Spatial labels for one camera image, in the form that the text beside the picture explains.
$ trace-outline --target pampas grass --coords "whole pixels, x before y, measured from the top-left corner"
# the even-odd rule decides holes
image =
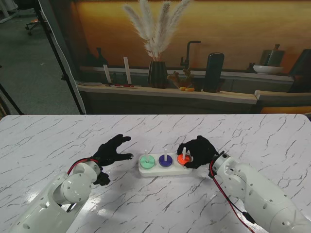
[[[137,33],[145,40],[145,49],[154,61],[160,61],[161,53],[167,49],[170,44],[180,17],[190,2],[191,0],[181,0],[171,13],[171,2],[163,2],[156,25],[154,25],[153,15],[147,0],[139,0],[141,17],[130,5],[126,4],[123,6],[136,28]]]

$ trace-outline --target orange ring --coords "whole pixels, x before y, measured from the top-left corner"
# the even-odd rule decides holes
[[[191,162],[191,157],[189,155],[186,155],[185,160],[183,160],[183,155],[180,154],[177,157],[177,161],[183,166],[185,163]]]

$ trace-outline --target green ring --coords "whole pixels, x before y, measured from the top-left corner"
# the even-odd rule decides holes
[[[151,169],[155,164],[156,164],[156,161],[155,161],[154,157],[152,157],[151,155],[149,155],[149,162],[148,163],[146,162],[145,156],[142,156],[142,158],[140,159],[140,165],[144,169]]]

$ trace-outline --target colored disc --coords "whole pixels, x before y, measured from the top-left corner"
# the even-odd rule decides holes
[[[180,154],[177,157],[177,161],[183,166],[187,162],[191,162],[191,157],[189,155],[186,155],[185,160],[183,160],[183,155]]]
[[[146,162],[145,156],[142,156],[142,158],[140,159],[140,165],[144,169],[151,169],[155,165],[155,163],[156,163],[156,161],[155,161],[154,157],[152,157],[151,155],[149,155],[149,162]]]
[[[165,155],[161,155],[159,158],[159,163],[161,166],[168,167],[172,165],[173,159],[171,156],[167,155],[167,161],[164,160]]]

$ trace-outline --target white bowl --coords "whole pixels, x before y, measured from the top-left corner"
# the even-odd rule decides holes
[[[254,66],[254,71],[258,74],[277,74],[283,70],[283,67],[267,67],[267,66]]]

